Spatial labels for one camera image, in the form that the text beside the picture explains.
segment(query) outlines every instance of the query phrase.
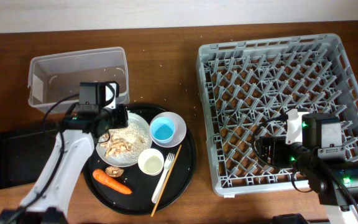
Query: round black tray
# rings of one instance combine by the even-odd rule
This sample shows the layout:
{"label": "round black tray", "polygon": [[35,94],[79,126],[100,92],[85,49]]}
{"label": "round black tray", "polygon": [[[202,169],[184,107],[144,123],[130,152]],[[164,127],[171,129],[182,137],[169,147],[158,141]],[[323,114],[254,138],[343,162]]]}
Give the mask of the round black tray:
{"label": "round black tray", "polygon": [[[167,111],[164,108],[148,104],[128,105],[131,113],[138,114],[143,117],[149,124],[151,120],[159,113]],[[171,176],[167,182],[167,186],[163,192],[157,210],[161,210],[172,204],[185,191],[196,168],[196,148],[193,136],[187,129],[186,137],[181,142],[181,151],[172,170]],[[169,152],[176,153],[179,145],[172,148],[164,148],[153,142],[152,148],[158,149],[164,157]],[[85,182],[95,197],[105,206],[112,210],[126,215],[146,215],[151,214],[154,203],[152,203],[152,195],[157,186],[160,176],[150,176],[144,174],[137,164],[123,168],[124,174],[116,180],[128,186],[133,193],[131,195],[123,195],[110,189],[107,186],[95,181],[92,172],[95,169],[105,170],[109,165],[105,163],[98,155],[96,150],[88,159],[84,166],[83,173]]]}

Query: white plate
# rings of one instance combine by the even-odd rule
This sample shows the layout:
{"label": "white plate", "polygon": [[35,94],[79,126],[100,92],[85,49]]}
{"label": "white plate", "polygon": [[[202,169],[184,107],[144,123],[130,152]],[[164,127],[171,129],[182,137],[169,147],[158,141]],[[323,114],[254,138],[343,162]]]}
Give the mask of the white plate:
{"label": "white plate", "polygon": [[160,113],[159,115],[157,115],[156,117],[154,117],[151,123],[153,123],[153,121],[155,119],[161,118],[161,117],[170,118],[173,121],[173,123],[175,125],[175,133],[173,134],[172,141],[170,141],[166,144],[162,144],[162,143],[158,142],[157,140],[155,140],[155,138],[153,138],[153,136],[150,134],[150,131],[149,131],[149,135],[153,139],[153,142],[161,147],[173,147],[173,146],[179,145],[179,143],[181,143],[184,140],[184,138],[186,137],[187,128],[186,128],[185,120],[181,116],[179,116],[175,113],[163,112],[163,113]]}
{"label": "white plate", "polygon": [[[145,119],[143,119],[141,116],[134,114],[134,113],[128,113],[128,125],[130,123],[135,123],[137,124],[140,128],[142,128],[145,133],[146,133],[146,137],[149,137],[148,141],[149,144],[147,146],[145,146],[145,148],[143,149],[149,149],[152,147],[153,144],[153,140],[150,137],[150,126],[149,124],[146,122]],[[132,166],[134,164],[137,164],[137,159],[139,154],[142,152],[139,152],[139,154],[137,156],[133,155],[133,156],[119,156],[119,157],[114,157],[114,156],[109,156],[109,157],[105,157],[105,153],[106,153],[106,148],[101,147],[100,144],[96,145],[96,151],[99,154],[99,157],[102,158],[102,160],[104,162],[106,162],[107,164],[110,164],[112,166],[116,166],[116,167],[128,167],[128,166]]]}

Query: white wall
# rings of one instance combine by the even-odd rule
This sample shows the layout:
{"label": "white wall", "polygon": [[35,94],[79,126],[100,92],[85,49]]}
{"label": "white wall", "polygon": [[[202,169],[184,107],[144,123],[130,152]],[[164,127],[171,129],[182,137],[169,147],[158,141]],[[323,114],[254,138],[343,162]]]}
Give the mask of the white wall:
{"label": "white wall", "polygon": [[0,33],[358,20],[358,0],[0,0]]}

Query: green indicator light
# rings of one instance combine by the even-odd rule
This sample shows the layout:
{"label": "green indicator light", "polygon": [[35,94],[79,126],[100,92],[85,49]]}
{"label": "green indicator light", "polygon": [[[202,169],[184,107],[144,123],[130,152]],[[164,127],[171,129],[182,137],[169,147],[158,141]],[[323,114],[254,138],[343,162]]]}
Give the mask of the green indicator light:
{"label": "green indicator light", "polygon": [[352,182],[352,180],[349,177],[344,177],[342,179],[342,181],[343,181],[344,184],[350,184]]}

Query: cup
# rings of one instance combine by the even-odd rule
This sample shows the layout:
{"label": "cup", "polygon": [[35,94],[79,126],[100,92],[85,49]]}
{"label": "cup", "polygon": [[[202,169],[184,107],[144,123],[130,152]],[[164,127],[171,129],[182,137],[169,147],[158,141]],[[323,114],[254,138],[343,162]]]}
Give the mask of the cup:
{"label": "cup", "polygon": [[145,174],[159,175],[164,167],[164,156],[156,149],[146,149],[139,155],[137,165]]}
{"label": "cup", "polygon": [[157,118],[150,125],[150,134],[162,144],[169,143],[175,134],[175,124],[170,118]]}

